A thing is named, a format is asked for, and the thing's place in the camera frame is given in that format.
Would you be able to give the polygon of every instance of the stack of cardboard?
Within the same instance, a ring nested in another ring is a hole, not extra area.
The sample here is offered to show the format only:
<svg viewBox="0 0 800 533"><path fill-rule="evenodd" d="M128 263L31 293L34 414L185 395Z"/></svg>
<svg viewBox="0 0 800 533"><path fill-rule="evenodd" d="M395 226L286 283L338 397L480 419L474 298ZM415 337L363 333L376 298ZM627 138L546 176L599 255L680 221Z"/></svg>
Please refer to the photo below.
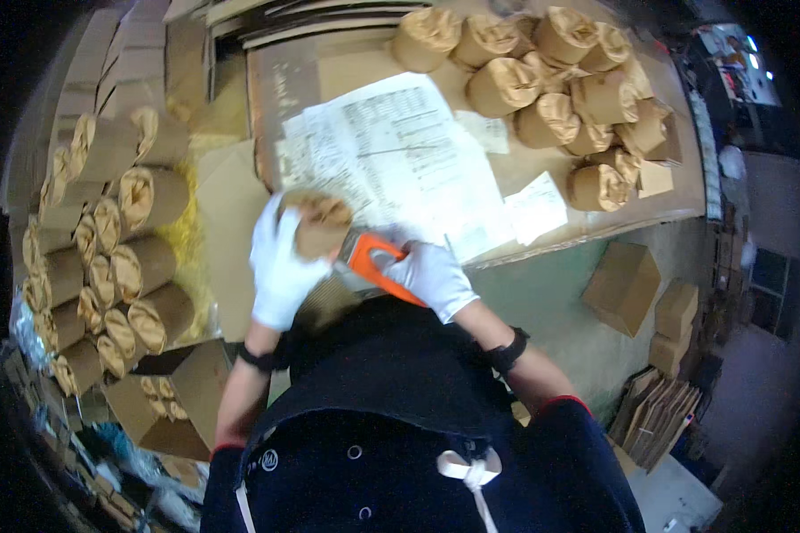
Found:
<svg viewBox="0 0 800 533"><path fill-rule="evenodd" d="M660 283L658 265L648 248L611 242L581 299L601 322L634 338Z"/></svg>
<svg viewBox="0 0 800 533"><path fill-rule="evenodd" d="M631 460L652 473L693 420L702 394L686 381L649 368L626 385L609 433Z"/></svg>
<svg viewBox="0 0 800 533"><path fill-rule="evenodd" d="M649 364L673 378L690 347L699 295L695 285L673 280L655 305L656 333L649 345Z"/></svg>

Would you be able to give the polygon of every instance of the person's arm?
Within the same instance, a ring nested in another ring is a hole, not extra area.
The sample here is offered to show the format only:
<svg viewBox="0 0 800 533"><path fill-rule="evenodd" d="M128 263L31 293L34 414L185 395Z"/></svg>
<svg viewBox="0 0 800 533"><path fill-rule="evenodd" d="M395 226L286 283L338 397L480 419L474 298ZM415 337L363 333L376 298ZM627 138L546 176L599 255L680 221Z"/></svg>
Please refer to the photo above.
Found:
<svg viewBox="0 0 800 533"><path fill-rule="evenodd" d="M267 407L271 358L279 336L308 293L332 270L330 262L302 261L294 250L301 216L288 208L277 218L281 195L270 198L252 233L249 263L255 272L252 325L243 357L237 357L225 383L216 416L216 447L244 446L257 417Z"/></svg>
<svg viewBox="0 0 800 533"><path fill-rule="evenodd" d="M483 304L447 249L413 242L406 259L386 265L383 272L429 305L443 323L456 322L469 332L483 350L512 345L512 327ZM552 398L576 396L569 378L531 345L504 377L532 413Z"/></svg>
<svg viewBox="0 0 800 533"><path fill-rule="evenodd" d="M512 327L477 299L460 309L453 321L473 336L483 350L510 346L515 339ZM528 343L512 369L504 376L507 384L524 406L534 413L549 400L577 396L572 382L545 352Z"/></svg>

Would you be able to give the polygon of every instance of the white drawstring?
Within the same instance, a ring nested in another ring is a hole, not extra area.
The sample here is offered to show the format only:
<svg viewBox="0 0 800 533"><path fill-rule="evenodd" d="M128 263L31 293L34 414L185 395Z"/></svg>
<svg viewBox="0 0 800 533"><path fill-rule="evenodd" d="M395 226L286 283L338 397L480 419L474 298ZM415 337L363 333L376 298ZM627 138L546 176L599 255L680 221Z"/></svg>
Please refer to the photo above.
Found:
<svg viewBox="0 0 800 533"><path fill-rule="evenodd" d="M486 533L498 533L482 490L483 485L486 485L501 473L501 458L498 457L498 454L489 448L486 451L485 461L476 459L471 464L468 464L458 453L448 450L438 456L436 464L440 474L461 479L462 483L474 495L474 503L477 504L477 512L486 526Z"/></svg>

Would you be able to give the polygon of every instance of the green floor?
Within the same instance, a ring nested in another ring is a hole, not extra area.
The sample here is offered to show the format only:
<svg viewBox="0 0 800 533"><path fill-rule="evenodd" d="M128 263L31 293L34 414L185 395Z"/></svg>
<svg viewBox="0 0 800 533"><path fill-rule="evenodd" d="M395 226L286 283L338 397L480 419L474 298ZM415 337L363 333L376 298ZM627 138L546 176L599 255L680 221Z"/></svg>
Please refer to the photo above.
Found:
<svg viewBox="0 0 800 533"><path fill-rule="evenodd" d="M699 284L705 292L709 261L702 219L638 229L616 240L649 247L661 272L658 295L676 277ZM591 241L470 273L486 304L531 334L532 342L566 372L602 424L613 416L626 378L646 366L654 324L649 313L639 335L628 338L599 322L581 302L607 245L608 240Z"/></svg>

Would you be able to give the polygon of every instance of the person's hand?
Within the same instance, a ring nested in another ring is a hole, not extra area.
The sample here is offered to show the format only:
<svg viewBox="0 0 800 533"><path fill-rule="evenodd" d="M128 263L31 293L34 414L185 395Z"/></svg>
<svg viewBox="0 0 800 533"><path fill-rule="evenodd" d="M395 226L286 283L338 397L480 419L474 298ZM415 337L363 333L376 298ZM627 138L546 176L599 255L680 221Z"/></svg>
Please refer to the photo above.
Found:
<svg viewBox="0 0 800 533"><path fill-rule="evenodd" d="M429 305L442 324L452 322L457 311L480 298L446 248L418 241L409 243L409 248L406 259L386 264L382 273Z"/></svg>
<svg viewBox="0 0 800 533"><path fill-rule="evenodd" d="M288 207L276 223L281 197L273 195L257 219L249 264L255 272L252 319L284 332L293 325L293 316L310 290L329 276L332 266L325 259L307 263L299 257L294 236L302 215Z"/></svg>

